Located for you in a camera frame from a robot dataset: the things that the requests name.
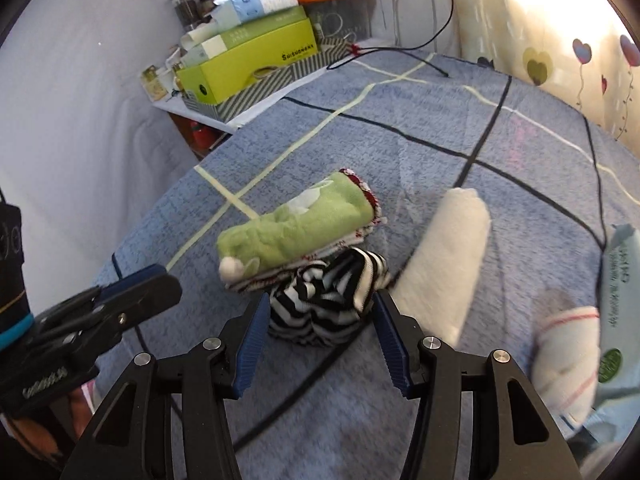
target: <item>black cable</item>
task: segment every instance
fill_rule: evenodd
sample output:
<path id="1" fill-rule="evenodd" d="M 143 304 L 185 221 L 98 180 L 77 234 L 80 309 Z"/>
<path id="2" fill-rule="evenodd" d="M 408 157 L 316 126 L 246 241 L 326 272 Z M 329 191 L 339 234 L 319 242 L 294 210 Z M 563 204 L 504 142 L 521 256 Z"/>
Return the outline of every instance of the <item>black cable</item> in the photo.
<path id="1" fill-rule="evenodd" d="M 335 62 L 331 63 L 326 69 L 327 70 L 336 70 L 337 68 L 340 68 L 341 66 L 345 66 L 347 63 L 350 63 L 354 59 L 359 59 L 359 58 L 361 58 L 363 56 L 366 56 L 367 54 L 373 54 L 374 52 L 383 52 L 385 50 L 390 50 L 390 51 L 393 51 L 393 52 L 402 52 L 404 54 L 407 54 L 408 50 L 411 51 L 411 50 L 419 50 L 421 48 L 424 48 L 428 44 L 433 43 L 433 41 L 436 40 L 436 38 L 444 31 L 444 29 L 449 26 L 449 23 L 453 19 L 453 10 L 454 10 L 454 0 L 451 0 L 451 9 L 449 11 L 449 17 L 447 18 L 446 23 L 433 35 L 433 37 L 430 40 L 425 41 L 423 44 L 420 44 L 418 46 L 405 47 L 405 48 L 399 47 L 399 46 L 372 46 L 372 47 L 368 47 L 368 48 L 363 48 L 363 49 L 361 49 L 361 52 L 358 53 L 357 56 L 351 57 L 351 58 L 343 61 L 340 64 L 336 64 L 336 63 L 338 63 L 338 61 L 335 61 Z"/>
<path id="2" fill-rule="evenodd" d="M 116 253 L 111 253 L 111 263 L 113 264 L 113 269 L 118 275 L 118 279 L 121 280 L 122 271 L 120 270 L 120 266 L 116 259 Z M 136 338 L 138 338 L 138 343 L 140 343 L 140 348 L 142 348 L 142 351 L 148 353 L 149 355 L 153 355 L 152 351 L 149 349 L 149 346 L 146 344 L 140 327 L 136 325 L 135 327 L 133 327 L 133 331 L 136 333 Z M 182 410 L 180 409 L 180 406 L 178 406 L 178 403 L 175 402 L 174 396 L 169 396 L 169 402 L 171 403 L 171 408 L 172 410 L 174 410 L 175 415 L 180 419 L 180 422 L 182 422 Z"/>
<path id="3" fill-rule="evenodd" d="M 49 457 L 44 455 L 44 453 L 42 453 L 37 447 L 35 447 L 31 443 L 31 441 L 24 436 L 24 433 L 14 424 L 14 422 L 9 417 L 6 418 L 6 423 L 9 425 L 9 428 L 11 429 L 11 432 L 14 434 L 14 436 L 18 436 L 24 442 L 24 445 L 29 448 L 29 451 L 31 451 L 31 453 L 33 453 L 38 459 L 49 464 L 59 473 L 62 473 L 62 468 L 55 461 L 51 460 Z"/>
<path id="4" fill-rule="evenodd" d="M 234 443 L 234 451 L 240 452 L 246 446 L 251 444 L 256 438 L 267 431 L 274 422 L 276 422 L 282 415 L 284 415 L 293 405 L 300 400 L 300 398 L 306 394 L 319 379 L 324 376 L 329 368 L 344 354 L 349 347 L 356 341 L 362 331 L 369 325 L 370 317 L 367 318 L 351 338 L 344 344 L 337 346 L 322 362 L 313 370 L 308 377 L 302 381 L 291 394 L 289 394 L 269 415 L 263 420 L 258 422 L 252 429 L 247 431 Z"/>
<path id="5" fill-rule="evenodd" d="M 440 72 L 444 77 L 449 77 L 449 72 L 446 72 L 446 70 L 441 69 L 440 67 L 435 66 L 432 62 L 427 61 L 426 59 L 421 58 L 420 56 L 416 56 L 415 54 L 412 54 L 411 52 L 407 52 L 405 50 L 399 49 L 399 50 L 395 50 L 394 52 L 398 52 L 399 54 L 404 54 L 405 56 L 409 56 L 409 57 L 413 57 L 414 59 L 423 62 L 426 65 L 429 65 L 431 68 L 437 70 L 438 72 Z"/>
<path id="6" fill-rule="evenodd" d="M 604 243 L 602 245 L 602 252 L 600 254 L 600 264 L 598 265 L 598 275 L 596 277 L 596 298 L 595 298 L 595 303 L 596 306 L 598 307 L 598 310 L 600 309 L 600 291 L 602 288 L 602 268 L 604 266 L 604 254 L 605 251 L 607 250 L 607 225 L 605 223 L 604 220 L 604 204 L 603 204 L 603 200 L 602 200 L 602 179 L 600 177 L 600 171 L 598 170 L 598 161 L 596 160 L 596 150 L 593 146 L 593 137 L 591 135 L 591 127 L 589 126 L 589 121 L 587 120 L 587 118 L 583 115 L 582 118 L 584 119 L 584 126 L 587 129 L 587 138 L 589 139 L 589 147 L 591 149 L 591 158 L 593 159 L 593 169 L 596 172 L 596 178 L 598 180 L 598 212 L 600 214 L 600 225 L 602 226 L 602 235 L 604 237 Z"/>

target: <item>cardboard box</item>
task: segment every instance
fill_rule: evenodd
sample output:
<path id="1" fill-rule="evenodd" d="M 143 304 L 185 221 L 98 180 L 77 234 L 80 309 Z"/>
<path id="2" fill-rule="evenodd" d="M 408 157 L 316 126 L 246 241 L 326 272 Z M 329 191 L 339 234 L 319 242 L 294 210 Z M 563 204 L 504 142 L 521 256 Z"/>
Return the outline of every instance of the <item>cardboard box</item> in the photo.
<path id="1" fill-rule="evenodd" d="M 297 6 L 269 14 L 252 22 L 243 23 L 193 47 L 182 57 L 180 62 L 185 68 L 198 66 L 247 41 L 259 38 L 272 30 L 301 22 L 305 18 L 305 9 L 302 6 Z"/>
<path id="2" fill-rule="evenodd" d="M 338 61 L 351 53 L 350 45 L 340 38 L 329 38 L 318 43 L 318 53 L 295 63 L 283 66 L 254 85 L 239 91 L 219 105 L 204 104 L 192 91 L 185 92 L 182 100 L 189 110 L 228 123 L 256 103 L 322 67 Z"/>
<path id="3" fill-rule="evenodd" d="M 255 72 L 291 64 L 318 52 L 308 19 L 247 41 L 201 65 L 178 71 L 186 91 L 198 101 L 217 105 L 258 82 Z"/>

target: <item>metal screw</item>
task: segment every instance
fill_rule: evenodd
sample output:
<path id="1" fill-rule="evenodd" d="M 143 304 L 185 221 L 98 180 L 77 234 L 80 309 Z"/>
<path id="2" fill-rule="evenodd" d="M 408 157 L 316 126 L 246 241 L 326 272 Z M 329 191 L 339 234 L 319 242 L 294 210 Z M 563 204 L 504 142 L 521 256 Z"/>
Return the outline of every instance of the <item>metal screw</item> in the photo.
<path id="1" fill-rule="evenodd" d="M 133 362 L 138 366 L 148 365 L 151 362 L 151 356 L 146 352 L 142 352 L 133 358 Z"/>
<path id="2" fill-rule="evenodd" d="M 442 345 L 442 342 L 437 337 L 430 335 L 425 337 L 422 340 L 422 344 L 425 348 L 428 348 L 429 350 L 436 350 L 440 348 L 440 345 Z"/>
<path id="3" fill-rule="evenodd" d="M 508 363 L 511 359 L 511 356 L 506 350 L 496 350 L 494 352 L 494 359 L 499 363 Z"/>
<path id="4" fill-rule="evenodd" d="M 210 337 L 202 342 L 202 346 L 205 350 L 217 350 L 222 346 L 222 341 L 217 337 Z"/>

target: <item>green box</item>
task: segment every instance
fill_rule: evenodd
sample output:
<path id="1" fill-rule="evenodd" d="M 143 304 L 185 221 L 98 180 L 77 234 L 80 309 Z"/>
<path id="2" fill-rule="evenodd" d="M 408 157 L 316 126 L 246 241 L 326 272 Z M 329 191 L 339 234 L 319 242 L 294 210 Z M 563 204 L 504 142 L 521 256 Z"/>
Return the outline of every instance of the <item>green box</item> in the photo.
<path id="1" fill-rule="evenodd" d="M 285 66 L 318 52 L 308 19 L 247 41 L 198 66 L 178 71 L 185 90 L 217 105 L 257 82 L 257 70 Z"/>
<path id="2" fill-rule="evenodd" d="M 185 68 L 198 66 L 247 41 L 268 34 L 272 30 L 286 27 L 292 23 L 301 22 L 304 19 L 306 19 L 306 14 L 302 6 L 291 7 L 290 9 L 281 10 L 274 14 L 268 14 L 263 18 L 258 18 L 257 20 L 230 28 L 226 32 L 222 32 L 196 45 L 188 51 L 187 54 L 182 56 L 180 62 Z"/>

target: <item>red trim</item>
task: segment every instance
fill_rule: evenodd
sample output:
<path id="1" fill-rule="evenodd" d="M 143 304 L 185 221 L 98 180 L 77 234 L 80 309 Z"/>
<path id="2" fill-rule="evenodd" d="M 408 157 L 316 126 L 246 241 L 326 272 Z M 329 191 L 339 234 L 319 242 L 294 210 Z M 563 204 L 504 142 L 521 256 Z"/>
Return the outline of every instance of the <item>red trim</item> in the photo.
<path id="1" fill-rule="evenodd" d="M 373 221 L 375 222 L 376 220 L 378 220 L 382 216 L 382 210 L 380 209 L 380 202 L 378 201 L 377 197 L 373 194 L 373 192 L 365 189 L 365 188 L 369 188 L 369 185 L 366 182 L 364 182 L 359 176 L 357 176 L 353 172 L 353 170 L 350 170 L 349 168 L 342 168 L 340 170 L 340 173 L 349 177 L 349 180 L 351 180 L 356 186 L 360 188 L 361 192 L 364 194 L 364 196 L 366 197 L 367 201 L 369 202 L 369 204 L 373 209 Z"/>
<path id="2" fill-rule="evenodd" d="M 592 319 L 594 317 L 599 318 L 600 314 L 598 314 L 597 312 L 594 312 L 593 314 L 579 314 L 577 316 L 569 316 L 569 317 L 563 317 L 562 319 L 556 319 L 555 321 L 551 322 L 549 325 L 545 326 L 542 330 L 540 330 L 539 336 L 543 335 L 543 333 L 545 332 L 548 332 L 548 330 L 551 330 L 555 326 L 569 323 L 570 321 L 580 321 L 581 319 Z"/>
<path id="3" fill-rule="evenodd" d="M 585 380 L 580 387 L 578 387 L 577 390 L 575 390 L 569 397 L 568 399 L 563 402 L 560 407 L 558 408 L 559 412 L 564 411 L 565 409 L 567 409 L 569 406 L 571 406 L 574 402 L 575 399 L 577 399 L 578 397 L 580 397 L 584 391 L 591 386 L 591 383 L 593 383 L 593 381 L 596 380 L 596 378 L 598 377 L 598 373 L 594 372 L 593 375 L 591 377 L 589 377 L 587 380 Z"/>

